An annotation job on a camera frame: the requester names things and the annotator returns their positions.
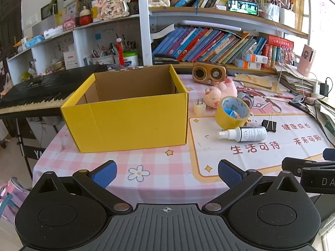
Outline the black binder clip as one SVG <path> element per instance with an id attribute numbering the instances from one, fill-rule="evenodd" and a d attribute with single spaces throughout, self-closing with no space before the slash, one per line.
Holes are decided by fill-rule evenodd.
<path id="1" fill-rule="evenodd" d="M 277 122 L 274 121 L 274 112 L 269 112 L 269 117 L 267 120 L 263 120 L 261 123 L 267 132 L 275 133 L 277 131 Z"/>

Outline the white spray bottle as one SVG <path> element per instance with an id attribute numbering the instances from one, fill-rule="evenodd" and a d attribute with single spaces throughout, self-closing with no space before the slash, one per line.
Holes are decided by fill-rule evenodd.
<path id="1" fill-rule="evenodd" d="M 263 141 L 266 137 L 267 131 L 263 126 L 243 126 L 219 132 L 220 139 L 234 140 L 236 142 Z"/>

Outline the staples box with cat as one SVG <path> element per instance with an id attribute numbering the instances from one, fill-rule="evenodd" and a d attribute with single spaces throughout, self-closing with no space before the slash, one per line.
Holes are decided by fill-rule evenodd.
<path id="1" fill-rule="evenodd" d="M 257 127 L 259 123 L 255 118 L 248 118 L 245 125 L 247 127 Z"/>

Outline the yellow packing tape roll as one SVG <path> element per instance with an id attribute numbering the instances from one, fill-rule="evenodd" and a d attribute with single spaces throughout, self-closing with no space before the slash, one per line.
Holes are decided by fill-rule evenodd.
<path id="1" fill-rule="evenodd" d="M 215 112 L 215 121 L 223 129 L 244 126 L 250 117 L 250 108 L 240 98 L 227 96 L 220 101 Z"/>

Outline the purple toy truck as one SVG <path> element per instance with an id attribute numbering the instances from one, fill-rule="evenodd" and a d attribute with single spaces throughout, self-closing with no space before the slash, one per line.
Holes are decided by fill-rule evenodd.
<path id="1" fill-rule="evenodd" d="M 248 94 L 246 91 L 240 91 L 237 94 L 237 97 L 240 98 L 245 104 L 251 109 L 254 105 L 254 96 Z"/>

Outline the white charger plug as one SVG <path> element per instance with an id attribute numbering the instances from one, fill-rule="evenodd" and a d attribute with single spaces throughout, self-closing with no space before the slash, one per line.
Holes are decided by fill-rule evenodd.
<path id="1" fill-rule="evenodd" d="M 196 116 L 204 116 L 206 113 L 206 104 L 204 103 L 203 99 L 197 100 L 194 103 L 194 114 Z"/>

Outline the blue crumpled packet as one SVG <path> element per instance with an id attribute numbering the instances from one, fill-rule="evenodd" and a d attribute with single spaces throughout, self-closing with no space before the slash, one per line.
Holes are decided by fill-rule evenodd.
<path id="1" fill-rule="evenodd" d="M 224 111 L 226 112 L 227 115 L 234 117 L 234 118 L 236 117 L 234 110 L 224 109 Z"/>

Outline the pink checked tablecloth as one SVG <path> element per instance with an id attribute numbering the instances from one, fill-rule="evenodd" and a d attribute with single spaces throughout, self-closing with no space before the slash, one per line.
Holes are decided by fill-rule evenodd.
<path id="1" fill-rule="evenodd" d="M 202 117 L 190 113 L 187 143 L 133 151 L 81 153 L 67 127 L 63 127 L 38 160 L 37 181 L 46 171 L 70 176 L 80 169 L 94 169 L 107 160 L 117 164 L 116 179 L 108 189 L 127 202 L 203 204 L 227 189 L 218 176 L 218 163 L 227 159 L 239 168 L 276 175 L 286 157 L 322 160 L 334 136 L 317 121 L 282 99 L 266 103 L 265 93 L 255 94 L 252 112 L 261 122 L 273 120 L 277 131 L 261 142 L 237 143 L 218 139 L 214 111 Z"/>

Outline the pink backpack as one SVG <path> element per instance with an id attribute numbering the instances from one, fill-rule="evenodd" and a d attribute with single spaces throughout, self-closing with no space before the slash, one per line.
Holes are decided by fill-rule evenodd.
<path id="1" fill-rule="evenodd" d="M 1 217 L 14 224 L 15 216 L 30 191 L 24 188 L 16 177 L 1 185 Z"/>

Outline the yellow cardboard box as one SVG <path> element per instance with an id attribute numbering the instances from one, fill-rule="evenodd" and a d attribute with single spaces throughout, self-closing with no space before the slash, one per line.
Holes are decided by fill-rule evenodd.
<path id="1" fill-rule="evenodd" d="M 81 153 L 187 142 L 188 92 L 172 65 L 94 73 L 61 112 Z"/>

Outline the black electronic keyboard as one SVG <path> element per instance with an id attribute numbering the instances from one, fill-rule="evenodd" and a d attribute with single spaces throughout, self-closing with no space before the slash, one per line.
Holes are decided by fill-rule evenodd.
<path id="1" fill-rule="evenodd" d="M 61 106 L 90 75 L 105 71 L 105 65 L 90 65 L 19 83 L 1 98 L 1 119 L 59 116 Z"/>

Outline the white green-lid jar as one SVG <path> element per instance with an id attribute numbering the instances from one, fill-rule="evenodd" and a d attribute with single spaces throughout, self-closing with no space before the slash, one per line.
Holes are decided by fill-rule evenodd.
<path id="1" fill-rule="evenodd" d="M 139 65 L 137 50 L 124 52 L 123 59 L 125 67 L 138 67 Z"/>

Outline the white bookshelf unit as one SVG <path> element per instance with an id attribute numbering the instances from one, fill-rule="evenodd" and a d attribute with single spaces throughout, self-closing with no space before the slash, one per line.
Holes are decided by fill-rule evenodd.
<path id="1" fill-rule="evenodd" d="M 93 47 L 106 46 L 120 35 L 135 40 L 140 64 L 151 66 L 153 64 L 151 35 L 154 31 L 170 24 L 183 24 L 186 21 L 202 22 L 205 26 L 222 26 L 223 29 L 234 32 L 257 31 L 277 36 L 292 35 L 309 40 L 307 33 L 261 17 L 216 8 L 148 7 L 146 0 L 139 0 L 137 14 L 70 29 L 7 59 L 11 80 L 14 85 L 20 83 L 22 74 L 28 70 L 31 60 L 36 63 L 37 73 L 44 74 L 52 59 L 63 55 L 62 40 L 70 38 L 74 40 L 79 67 L 84 66 Z"/>

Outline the red round doll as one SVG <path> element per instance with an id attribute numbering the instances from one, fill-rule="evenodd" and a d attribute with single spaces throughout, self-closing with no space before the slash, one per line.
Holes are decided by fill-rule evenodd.
<path id="1" fill-rule="evenodd" d="M 93 22 L 91 11 L 86 8 L 86 6 L 83 7 L 83 10 L 80 11 L 80 19 L 79 24 L 80 26 L 85 26 Z"/>

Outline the smartphone on shelf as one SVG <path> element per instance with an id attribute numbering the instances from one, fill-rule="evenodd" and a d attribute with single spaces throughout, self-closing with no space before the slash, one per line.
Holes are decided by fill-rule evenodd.
<path id="1" fill-rule="evenodd" d="M 228 10 L 231 12 L 258 16 L 258 4 L 255 2 L 228 0 Z"/>

